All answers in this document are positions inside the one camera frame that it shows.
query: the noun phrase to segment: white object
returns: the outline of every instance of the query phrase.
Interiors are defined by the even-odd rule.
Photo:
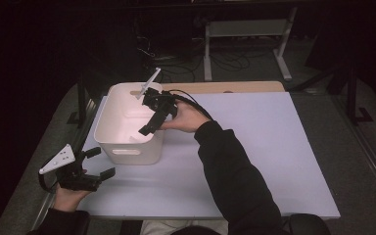
[[[148,79],[148,81],[142,85],[142,89],[140,90],[140,93],[136,96],[136,99],[140,99],[140,97],[142,97],[143,94],[145,94],[145,91],[148,89],[149,85],[155,80],[155,78],[157,77],[157,75],[160,73],[161,69],[159,68],[156,68],[156,71],[154,74],[152,74],[152,76]]]
[[[281,214],[340,216],[289,93],[196,94],[221,124],[232,128],[263,175]],[[97,147],[92,133],[83,150]],[[118,165],[80,204],[94,216],[125,219],[220,219],[198,157],[193,134],[167,130],[161,159],[153,165]],[[102,154],[83,163],[89,173],[112,167]]]
[[[39,169],[40,174],[47,173],[61,166],[70,164],[75,161],[74,153],[72,152],[71,146],[68,144],[64,147],[54,158],[46,164],[44,167]]]
[[[121,83],[111,88],[97,122],[94,139],[113,163],[119,165],[152,165],[162,152],[164,132],[144,136],[139,129],[146,125],[154,112],[133,95],[142,82]],[[162,91],[160,84],[150,84]]]

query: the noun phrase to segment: black sleeve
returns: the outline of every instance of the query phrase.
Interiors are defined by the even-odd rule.
[[[87,211],[64,212],[49,209],[39,228],[28,235],[84,235],[89,221],[90,214]]]
[[[250,163],[233,130],[208,121],[197,130],[195,139],[212,196],[229,222],[229,234],[287,234],[262,175]]]

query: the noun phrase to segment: wrist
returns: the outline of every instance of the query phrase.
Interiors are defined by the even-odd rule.
[[[204,122],[195,132],[194,138],[201,145],[210,136],[222,131],[221,126],[215,120],[209,120]]]
[[[78,207],[79,202],[75,201],[64,201],[64,200],[57,200],[53,205],[53,209],[60,211],[60,212],[75,212]]]

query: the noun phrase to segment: floor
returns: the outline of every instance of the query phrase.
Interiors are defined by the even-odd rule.
[[[202,82],[204,69],[201,51],[203,42],[194,40],[198,54],[191,59],[174,55],[155,58],[151,67],[163,68],[161,82]],[[284,81],[271,49],[276,38],[240,38],[212,42],[213,81],[279,80],[286,89],[294,87],[318,74],[318,70],[305,67],[312,39],[292,38],[284,58],[292,74],[292,81]],[[357,86],[357,106],[366,108],[374,121],[352,126],[343,108],[345,90],[341,95],[326,92],[329,77],[305,91],[292,93],[298,114],[331,193],[342,217],[327,220],[334,235],[376,234],[376,170],[371,166],[368,154],[356,137],[361,132],[376,157],[376,97],[364,83]],[[34,225],[36,215],[46,194],[35,180],[36,169],[44,161],[43,156],[60,149],[76,136],[76,125],[66,124],[71,112],[77,110],[76,89],[72,87],[55,112],[41,142],[36,148],[23,179],[0,220],[0,234],[25,234]],[[28,206],[24,206],[29,197]],[[119,234],[121,222],[117,220],[91,220],[89,235]]]

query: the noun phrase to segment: metal stand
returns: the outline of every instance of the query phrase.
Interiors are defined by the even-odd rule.
[[[288,19],[282,20],[258,20],[258,21],[230,21],[210,22],[206,25],[206,52],[204,56],[205,81],[212,81],[212,67],[210,60],[210,38],[224,36],[268,36],[281,35],[281,43],[273,50],[277,65],[285,80],[291,80],[292,76],[283,59],[293,21],[298,8],[293,8]]]
[[[329,83],[327,90],[329,94],[339,95],[345,84],[347,85],[347,116],[351,120],[352,124],[358,125],[358,123],[361,121],[372,121],[373,119],[371,115],[365,108],[358,108],[362,116],[356,116],[356,76],[353,74],[353,65],[347,61],[343,61],[332,68],[321,72],[306,82],[288,89],[288,91],[302,91],[332,74],[334,77]]]
[[[78,92],[78,119],[76,118],[77,112],[74,112],[70,115],[70,118],[67,121],[67,123],[78,124],[77,128],[81,128],[86,118],[85,87],[84,87],[82,76],[78,79],[78,82],[77,82],[77,92]]]

